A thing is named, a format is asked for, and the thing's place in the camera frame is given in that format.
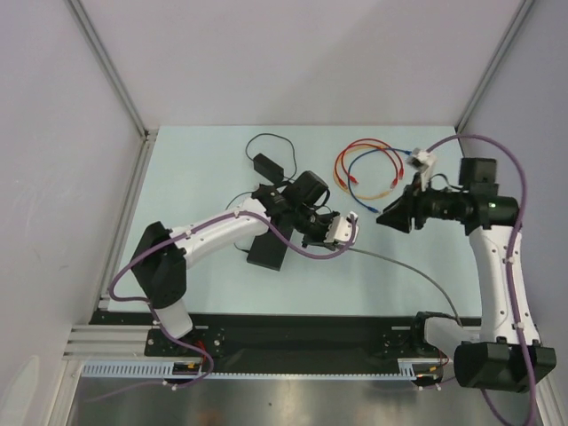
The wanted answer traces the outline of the black network switch box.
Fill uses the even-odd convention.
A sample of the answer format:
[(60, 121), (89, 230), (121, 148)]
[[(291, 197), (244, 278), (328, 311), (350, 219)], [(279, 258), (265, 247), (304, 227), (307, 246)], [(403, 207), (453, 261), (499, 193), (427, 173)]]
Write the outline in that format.
[(269, 229), (266, 233), (254, 238), (248, 250), (247, 262), (254, 266), (279, 272), (287, 250), (288, 245)]

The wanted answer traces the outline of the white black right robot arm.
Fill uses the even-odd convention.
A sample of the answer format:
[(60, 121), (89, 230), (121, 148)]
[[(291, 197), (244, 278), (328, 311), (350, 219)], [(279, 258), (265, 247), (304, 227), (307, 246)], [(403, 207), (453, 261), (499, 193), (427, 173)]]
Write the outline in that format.
[(509, 240), (519, 206), (516, 199), (498, 194), (496, 160), (462, 159), (456, 190), (432, 188), (432, 155), (413, 154), (407, 162), (416, 170), (413, 180), (377, 224), (403, 233), (422, 229), (429, 218), (463, 225), (476, 260), (482, 305), (477, 333), (463, 328), (453, 315), (418, 312), (409, 348), (421, 357), (441, 350), (453, 361), (462, 387), (529, 391), (531, 382), (556, 367), (556, 352), (542, 344), (529, 311), (520, 243)]

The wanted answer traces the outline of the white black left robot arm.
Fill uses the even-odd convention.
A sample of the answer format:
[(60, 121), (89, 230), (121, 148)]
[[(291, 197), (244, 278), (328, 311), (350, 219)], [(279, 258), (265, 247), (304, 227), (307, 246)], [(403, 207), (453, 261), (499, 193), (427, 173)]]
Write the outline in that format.
[(286, 229), (303, 235), (296, 253), (309, 256), (307, 247), (329, 249), (336, 257), (356, 239), (357, 217), (337, 211), (319, 214), (318, 200), (326, 201), (329, 188), (317, 175), (306, 171), (292, 182), (259, 185), (240, 204), (207, 220), (168, 228), (149, 225), (131, 259), (131, 271), (144, 292), (151, 311), (165, 330), (164, 344), (177, 355), (195, 345), (193, 321), (183, 297), (186, 272), (204, 257), (248, 237), (272, 233), (284, 244)]

